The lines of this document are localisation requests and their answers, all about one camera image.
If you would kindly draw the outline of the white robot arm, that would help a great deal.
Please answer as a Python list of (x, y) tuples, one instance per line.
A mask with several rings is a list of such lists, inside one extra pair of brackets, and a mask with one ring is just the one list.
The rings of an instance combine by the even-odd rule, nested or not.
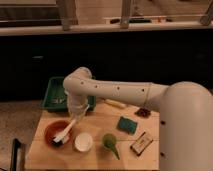
[(213, 171), (213, 94), (204, 86), (102, 81), (80, 67), (65, 77), (63, 87), (73, 114), (85, 111), (89, 96), (157, 112), (160, 171)]

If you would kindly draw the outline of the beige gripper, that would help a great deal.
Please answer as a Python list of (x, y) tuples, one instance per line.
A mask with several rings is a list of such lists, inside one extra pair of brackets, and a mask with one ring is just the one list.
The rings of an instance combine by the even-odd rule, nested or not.
[(68, 112), (71, 117), (81, 120), (89, 108), (86, 96), (69, 95), (67, 98)]

